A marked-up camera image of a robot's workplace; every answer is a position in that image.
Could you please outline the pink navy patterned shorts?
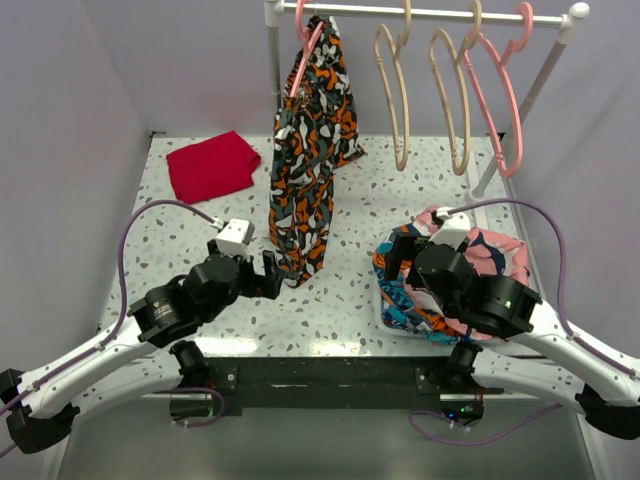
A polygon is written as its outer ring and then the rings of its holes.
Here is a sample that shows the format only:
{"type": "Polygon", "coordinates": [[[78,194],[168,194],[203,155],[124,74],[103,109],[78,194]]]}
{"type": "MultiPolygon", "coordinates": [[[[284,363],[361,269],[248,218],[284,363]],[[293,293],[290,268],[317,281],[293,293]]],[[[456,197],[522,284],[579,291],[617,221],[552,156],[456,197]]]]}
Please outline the pink navy patterned shorts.
{"type": "MultiPolygon", "coordinates": [[[[468,235],[470,244],[465,252],[466,259],[481,275],[509,276],[525,286],[529,285],[529,252],[525,242],[491,230],[473,227],[468,235]]],[[[453,337],[467,336],[471,341],[487,341],[491,336],[472,329],[458,319],[444,317],[435,300],[426,289],[404,287],[414,306],[428,313],[434,332],[445,333],[453,337]]]]}

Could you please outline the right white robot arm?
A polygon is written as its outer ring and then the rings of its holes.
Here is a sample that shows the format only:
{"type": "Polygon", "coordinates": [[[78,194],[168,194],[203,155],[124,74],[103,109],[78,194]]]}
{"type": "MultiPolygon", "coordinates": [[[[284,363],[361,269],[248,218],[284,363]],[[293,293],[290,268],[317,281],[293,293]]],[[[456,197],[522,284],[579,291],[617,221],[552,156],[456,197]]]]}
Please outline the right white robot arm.
{"type": "Polygon", "coordinates": [[[639,437],[639,379],[580,345],[556,310],[529,287],[507,276],[480,275],[464,254],[429,238],[399,234],[385,255],[385,277],[411,263],[407,282],[434,297],[447,317],[493,339],[527,347],[545,362],[508,357],[492,342],[459,342],[432,380],[459,393],[511,390],[569,407],[612,437],[639,437]]]}

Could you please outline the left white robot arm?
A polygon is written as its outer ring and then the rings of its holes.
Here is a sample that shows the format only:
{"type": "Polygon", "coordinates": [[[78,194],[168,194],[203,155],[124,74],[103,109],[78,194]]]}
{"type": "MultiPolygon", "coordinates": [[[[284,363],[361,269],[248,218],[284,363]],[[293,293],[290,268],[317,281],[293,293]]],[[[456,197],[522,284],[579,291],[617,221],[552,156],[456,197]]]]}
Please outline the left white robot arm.
{"type": "Polygon", "coordinates": [[[194,336],[239,297],[274,300],[282,273],[273,252],[257,273],[244,243],[214,239],[187,274],[149,290],[124,319],[31,371],[1,373],[1,412],[13,447],[44,451],[91,413],[156,391],[203,391],[204,356],[194,336]]]}

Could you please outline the blue orange patterned shorts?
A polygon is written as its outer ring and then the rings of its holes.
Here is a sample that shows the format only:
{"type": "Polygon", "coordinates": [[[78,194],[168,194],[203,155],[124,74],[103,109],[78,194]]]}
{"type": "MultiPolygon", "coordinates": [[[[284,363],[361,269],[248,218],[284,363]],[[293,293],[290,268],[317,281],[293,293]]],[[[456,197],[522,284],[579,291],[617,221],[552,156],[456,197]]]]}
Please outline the blue orange patterned shorts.
{"type": "Polygon", "coordinates": [[[431,329],[432,325],[429,322],[429,320],[434,320],[434,317],[431,317],[423,310],[417,309],[414,306],[413,301],[405,292],[404,279],[405,276],[409,273],[410,267],[412,265],[411,261],[404,261],[402,263],[400,272],[396,280],[384,279],[385,255],[391,249],[395,237],[401,233],[408,233],[416,236],[428,236],[429,230],[424,226],[420,226],[417,222],[413,222],[396,227],[380,237],[381,242],[375,249],[372,257],[372,265],[378,286],[384,292],[384,296],[390,303],[403,309],[413,309],[416,312],[418,318],[425,324],[427,334],[422,338],[424,338],[427,342],[436,346],[454,345],[461,340],[461,337],[450,337],[445,333],[434,332],[431,329]]]}

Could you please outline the orange black camo shorts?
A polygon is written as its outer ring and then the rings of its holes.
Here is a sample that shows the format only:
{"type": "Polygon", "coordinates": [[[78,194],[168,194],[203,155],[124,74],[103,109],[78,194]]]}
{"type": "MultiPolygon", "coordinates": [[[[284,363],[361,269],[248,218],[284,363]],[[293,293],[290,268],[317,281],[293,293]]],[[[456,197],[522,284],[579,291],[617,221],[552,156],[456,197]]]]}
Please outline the orange black camo shorts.
{"type": "Polygon", "coordinates": [[[323,268],[334,211],[335,171],[365,155],[341,36],[331,16],[315,15],[321,34],[292,96],[298,52],[274,118],[269,235],[285,283],[296,288],[323,268]]]}

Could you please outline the left pink hanger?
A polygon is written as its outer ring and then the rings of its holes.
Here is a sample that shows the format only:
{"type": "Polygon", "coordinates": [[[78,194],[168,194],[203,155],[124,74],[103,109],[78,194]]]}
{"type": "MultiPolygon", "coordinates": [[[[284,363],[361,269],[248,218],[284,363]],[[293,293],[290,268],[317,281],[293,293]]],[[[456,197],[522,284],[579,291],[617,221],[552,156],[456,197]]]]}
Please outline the left pink hanger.
{"type": "Polygon", "coordinates": [[[323,30],[322,21],[320,21],[313,30],[303,25],[302,14],[303,14],[304,6],[307,3],[308,3],[307,0],[298,0],[296,2],[296,9],[295,9],[296,35],[298,39],[302,42],[302,56],[298,64],[298,69],[296,71],[294,81],[289,90],[290,98],[295,98],[297,95],[299,85],[306,71],[308,60],[311,54],[313,53],[316,43],[318,42],[323,30]]]}

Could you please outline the white plastic basket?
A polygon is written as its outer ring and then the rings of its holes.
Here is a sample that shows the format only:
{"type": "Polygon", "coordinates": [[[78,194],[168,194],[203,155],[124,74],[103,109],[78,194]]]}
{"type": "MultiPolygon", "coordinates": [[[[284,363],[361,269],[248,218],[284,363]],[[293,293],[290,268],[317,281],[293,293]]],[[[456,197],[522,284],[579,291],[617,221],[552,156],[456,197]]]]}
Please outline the white plastic basket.
{"type": "Polygon", "coordinates": [[[382,329],[399,337],[424,337],[425,324],[413,309],[403,309],[390,303],[379,286],[372,288],[372,304],[382,329]]]}

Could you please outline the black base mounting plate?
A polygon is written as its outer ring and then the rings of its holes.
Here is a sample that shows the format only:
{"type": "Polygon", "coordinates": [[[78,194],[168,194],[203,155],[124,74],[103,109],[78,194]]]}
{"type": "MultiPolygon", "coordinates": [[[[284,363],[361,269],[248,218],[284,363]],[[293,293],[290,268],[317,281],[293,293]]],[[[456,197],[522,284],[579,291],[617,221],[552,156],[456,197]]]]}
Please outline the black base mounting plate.
{"type": "Polygon", "coordinates": [[[456,374],[444,377],[446,356],[205,357],[200,371],[182,379],[180,395],[199,395],[202,413],[220,393],[224,414],[245,409],[439,408],[447,394],[480,397],[486,390],[456,374]]]}

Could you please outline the red folded cloth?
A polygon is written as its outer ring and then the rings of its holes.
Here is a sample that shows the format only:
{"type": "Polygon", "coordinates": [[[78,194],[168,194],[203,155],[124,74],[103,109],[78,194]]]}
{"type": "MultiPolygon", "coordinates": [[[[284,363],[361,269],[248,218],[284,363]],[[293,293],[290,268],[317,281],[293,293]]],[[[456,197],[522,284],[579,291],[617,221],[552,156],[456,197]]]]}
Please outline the red folded cloth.
{"type": "Polygon", "coordinates": [[[166,156],[177,200],[196,204],[254,185],[261,156],[239,134],[229,131],[166,156]]]}

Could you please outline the white clothes rack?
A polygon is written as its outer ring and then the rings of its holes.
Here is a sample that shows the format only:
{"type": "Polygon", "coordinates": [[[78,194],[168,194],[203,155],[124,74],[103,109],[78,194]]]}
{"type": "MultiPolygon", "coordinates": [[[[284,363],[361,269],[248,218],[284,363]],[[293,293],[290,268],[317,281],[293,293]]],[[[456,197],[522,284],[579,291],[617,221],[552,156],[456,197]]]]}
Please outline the white clothes rack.
{"type": "MultiPolygon", "coordinates": [[[[283,100],[280,72],[280,19],[285,14],[295,17],[296,2],[267,1],[264,4],[265,25],[269,34],[269,54],[271,62],[271,83],[273,87],[274,106],[279,108],[283,100]]],[[[392,35],[389,28],[378,26],[374,43],[385,43],[389,49],[389,57],[396,74],[401,103],[394,103],[384,59],[379,51],[374,53],[387,107],[391,121],[391,140],[394,154],[394,166],[397,171],[406,169],[410,153],[411,137],[411,102],[406,88],[405,72],[402,64],[402,53],[409,41],[412,25],[416,21],[441,21],[451,24],[466,25],[468,30],[460,43],[450,41],[448,33],[438,28],[434,30],[427,49],[427,60],[438,88],[443,109],[443,119],[447,127],[447,138],[451,153],[452,171],[457,176],[464,176],[469,181],[470,189],[466,194],[468,201],[479,201],[484,198],[487,187],[493,178],[505,182],[510,181],[520,170],[524,158],[523,124],[529,115],[545,83],[557,64],[566,46],[570,43],[574,32],[590,13],[585,2],[576,2],[569,11],[560,16],[536,15],[527,1],[522,1],[516,10],[508,14],[484,11],[481,2],[473,1],[465,11],[415,8],[406,1],[399,8],[375,7],[369,5],[338,5],[327,3],[308,3],[304,6],[302,23],[305,15],[327,15],[353,18],[401,19],[404,22],[402,31],[392,35]],[[530,43],[536,29],[552,29],[556,39],[544,63],[531,84],[527,95],[518,100],[513,89],[513,77],[509,73],[509,62],[513,55],[522,51],[530,43]],[[463,135],[456,135],[450,102],[446,93],[441,71],[435,59],[435,48],[438,41],[443,42],[451,55],[451,67],[456,75],[456,84],[460,93],[463,135]],[[511,124],[504,132],[498,131],[483,89],[477,80],[474,64],[468,53],[475,46],[481,46],[501,80],[505,100],[509,105],[511,124]],[[473,165],[471,157],[471,98],[476,95],[479,108],[486,123],[487,136],[494,149],[494,155],[484,172],[479,173],[473,165]]]]}

